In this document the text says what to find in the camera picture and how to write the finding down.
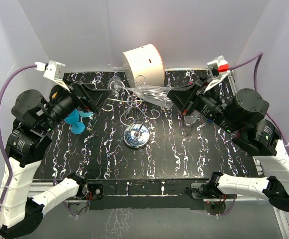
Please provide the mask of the clear fluted champagne glass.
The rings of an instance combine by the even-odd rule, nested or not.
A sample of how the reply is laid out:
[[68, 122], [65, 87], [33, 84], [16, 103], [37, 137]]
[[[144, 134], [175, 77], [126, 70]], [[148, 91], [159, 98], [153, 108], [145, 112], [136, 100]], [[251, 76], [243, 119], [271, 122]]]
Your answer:
[[112, 78], [108, 83], [110, 90], [125, 90], [136, 97], [151, 104], [170, 109], [173, 106], [172, 100], [167, 96], [171, 87], [140, 85], [133, 88], [126, 87], [120, 78]]

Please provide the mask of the blue wine glass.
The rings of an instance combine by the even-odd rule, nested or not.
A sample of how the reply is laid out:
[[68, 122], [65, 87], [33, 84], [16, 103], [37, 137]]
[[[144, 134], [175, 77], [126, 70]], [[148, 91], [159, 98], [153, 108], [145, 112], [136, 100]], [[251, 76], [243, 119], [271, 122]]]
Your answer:
[[73, 134], [81, 134], [85, 130], [85, 126], [80, 122], [80, 115], [77, 109], [73, 110], [65, 119], [65, 123], [70, 125]]
[[80, 117], [82, 118], [89, 118], [93, 115], [94, 113], [91, 111], [91, 112], [84, 112], [84, 111], [79, 111], [79, 115]]

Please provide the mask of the chrome wine glass rack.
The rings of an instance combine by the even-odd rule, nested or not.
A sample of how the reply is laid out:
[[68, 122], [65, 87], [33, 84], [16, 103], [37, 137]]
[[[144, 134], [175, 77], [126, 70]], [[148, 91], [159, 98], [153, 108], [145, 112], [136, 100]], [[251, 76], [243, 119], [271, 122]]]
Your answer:
[[151, 132], [145, 125], [145, 121], [159, 118], [161, 116], [160, 111], [151, 109], [147, 112], [143, 107], [145, 100], [128, 90], [119, 76], [113, 76], [109, 79], [108, 88], [114, 95], [117, 95], [120, 91], [127, 94], [125, 100], [107, 98], [107, 102], [102, 107], [102, 110], [110, 112], [114, 110], [113, 102], [126, 104], [124, 111], [119, 116], [120, 123], [125, 126], [122, 135], [124, 145], [132, 150], [139, 150], [147, 147], [151, 140]]

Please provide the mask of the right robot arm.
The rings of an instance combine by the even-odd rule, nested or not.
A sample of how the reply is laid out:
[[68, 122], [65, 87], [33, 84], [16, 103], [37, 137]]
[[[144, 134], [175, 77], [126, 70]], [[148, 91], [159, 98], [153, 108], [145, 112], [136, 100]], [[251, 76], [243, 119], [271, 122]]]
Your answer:
[[267, 200], [277, 209], [289, 212], [287, 145], [279, 129], [265, 119], [269, 103], [257, 91], [241, 89], [224, 104], [209, 83], [198, 80], [172, 88], [167, 95], [185, 116], [199, 112], [222, 130], [234, 134], [232, 142], [271, 172], [265, 178], [214, 172], [206, 184], [188, 188], [192, 196], [217, 198], [240, 194]]

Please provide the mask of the clear ribbed tumbler glass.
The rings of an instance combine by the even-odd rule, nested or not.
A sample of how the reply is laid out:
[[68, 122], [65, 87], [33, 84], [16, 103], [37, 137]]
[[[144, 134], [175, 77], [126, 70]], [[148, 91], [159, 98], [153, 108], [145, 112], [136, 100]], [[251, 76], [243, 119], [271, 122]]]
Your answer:
[[184, 125], [186, 127], [192, 127], [199, 117], [199, 112], [197, 110], [193, 111], [190, 115], [184, 116]]

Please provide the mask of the white round box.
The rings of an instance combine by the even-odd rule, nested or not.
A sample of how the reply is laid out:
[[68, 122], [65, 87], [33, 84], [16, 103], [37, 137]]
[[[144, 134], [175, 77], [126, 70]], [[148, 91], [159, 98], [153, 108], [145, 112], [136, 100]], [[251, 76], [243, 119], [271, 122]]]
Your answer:
[[153, 44], [123, 52], [122, 61], [130, 87], [164, 85], [165, 69], [163, 59]]

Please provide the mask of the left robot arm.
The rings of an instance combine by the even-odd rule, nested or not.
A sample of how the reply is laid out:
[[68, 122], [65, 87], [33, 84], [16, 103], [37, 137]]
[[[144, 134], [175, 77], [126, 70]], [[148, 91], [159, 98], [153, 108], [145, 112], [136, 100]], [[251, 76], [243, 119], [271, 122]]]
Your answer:
[[43, 217], [66, 199], [84, 198], [87, 180], [69, 174], [53, 188], [29, 196], [34, 175], [52, 142], [50, 133], [73, 111], [98, 113], [111, 95], [109, 89], [95, 89], [88, 83], [54, 86], [49, 99], [36, 89], [22, 92], [11, 112], [15, 116], [5, 153], [8, 161], [0, 189], [0, 235], [15, 239], [35, 231]]

